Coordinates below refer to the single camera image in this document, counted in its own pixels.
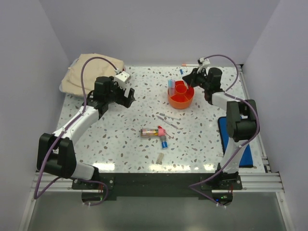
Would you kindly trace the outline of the peach tip white marker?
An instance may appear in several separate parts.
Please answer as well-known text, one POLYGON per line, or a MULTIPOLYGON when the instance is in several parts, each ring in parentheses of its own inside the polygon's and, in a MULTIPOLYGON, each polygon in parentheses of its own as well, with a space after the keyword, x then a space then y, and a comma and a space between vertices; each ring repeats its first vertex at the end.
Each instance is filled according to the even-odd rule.
POLYGON ((183 67, 198 67, 198 64, 182 64, 183 67))

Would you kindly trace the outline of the purple highlighter pen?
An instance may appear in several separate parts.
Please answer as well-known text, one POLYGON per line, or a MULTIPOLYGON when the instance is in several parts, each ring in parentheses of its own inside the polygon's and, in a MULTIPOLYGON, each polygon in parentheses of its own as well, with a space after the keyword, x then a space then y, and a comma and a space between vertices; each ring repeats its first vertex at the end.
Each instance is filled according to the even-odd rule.
POLYGON ((175 85, 176 85, 176 83, 175 83, 175 80, 171 80, 171 88, 174 90, 175 89, 175 85))

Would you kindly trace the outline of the grey cap acrylic marker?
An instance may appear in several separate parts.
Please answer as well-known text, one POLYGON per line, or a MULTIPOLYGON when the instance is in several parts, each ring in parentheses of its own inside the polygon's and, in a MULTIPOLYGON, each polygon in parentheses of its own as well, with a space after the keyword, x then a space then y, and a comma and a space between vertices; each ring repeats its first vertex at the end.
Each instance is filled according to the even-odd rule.
POLYGON ((159 113, 159 115, 161 115, 161 116, 163 116, 163 117, 175 119, 175 120, 181 120, 181 118, 179 118, 179 117, 175 117, 175 116, 172 116, 172 115, 166 115, 166 114, 164 114, 164 113, 159 113))

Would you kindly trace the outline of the blue cap grey glue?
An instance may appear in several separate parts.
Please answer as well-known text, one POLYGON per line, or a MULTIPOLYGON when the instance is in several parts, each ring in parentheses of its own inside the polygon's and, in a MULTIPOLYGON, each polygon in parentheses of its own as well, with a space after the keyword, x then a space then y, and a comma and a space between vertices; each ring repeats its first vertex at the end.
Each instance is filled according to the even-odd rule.
POLYGON ((165 135, 160 136, 160 141, 161 141, 162 149, 167 149, 168 145, 167 145, 167 138, 165 135))

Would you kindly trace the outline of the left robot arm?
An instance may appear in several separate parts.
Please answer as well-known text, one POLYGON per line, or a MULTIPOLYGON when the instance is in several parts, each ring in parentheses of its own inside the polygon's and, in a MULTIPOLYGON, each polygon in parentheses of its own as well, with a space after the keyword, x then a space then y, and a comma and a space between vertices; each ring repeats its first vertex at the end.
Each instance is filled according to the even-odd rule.
POLYGON ((125 96, 130 75, 125 71, 115 77, 98 77, 77 114, 52 134, 41 135, 38 144, 37 170, 65 179, 82 179, 89 189, 100 183, 97 167, 80 163, 74 145, 88 128, 96 123, 111 103, 129 108, 134 99, 134 89, 125 96))

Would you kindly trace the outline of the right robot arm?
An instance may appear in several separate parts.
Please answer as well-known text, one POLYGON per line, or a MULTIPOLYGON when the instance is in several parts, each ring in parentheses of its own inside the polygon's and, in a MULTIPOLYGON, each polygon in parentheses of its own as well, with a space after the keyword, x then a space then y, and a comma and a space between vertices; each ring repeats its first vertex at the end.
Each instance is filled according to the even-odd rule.
POLYGON ((244 100, 228 94, 221 88, 222 71, 212 67, 208 71, 192 72, 183 76, 183 81, 192 88, 200 87, 204 90, 205 100, 226 112, 226 130, 228 144, 225 149, 220 169, 214 177, 215 185, 220 189, 226 189, 231 184, 229 174, 235 174, 239 170, 241 158, 248 144, 260 131, 256 102, 244 100))

